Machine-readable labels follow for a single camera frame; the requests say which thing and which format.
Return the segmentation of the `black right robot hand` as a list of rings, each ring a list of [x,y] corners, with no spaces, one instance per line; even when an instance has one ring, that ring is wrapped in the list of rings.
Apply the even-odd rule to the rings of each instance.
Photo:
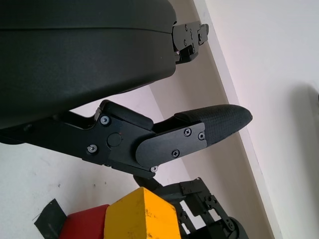
[[[229,217],[201,178],[163,186],[156,179],[134,176],[136,183],[172,204],[176,209],[179,230],[183,239],[247,239],[243,226]],[[196,229],[187,212],[184,201],[193,216],[200,216],[205,226]]]

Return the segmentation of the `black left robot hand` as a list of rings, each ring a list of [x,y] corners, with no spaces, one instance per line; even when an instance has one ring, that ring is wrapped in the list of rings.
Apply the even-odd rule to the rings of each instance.
[[[1,143],[153,178],[252,120],[244,107],[216,105],[154,123],[108,100],[172,76],[208,33],[200,21],[178,24],[167,0],[1,1]]]

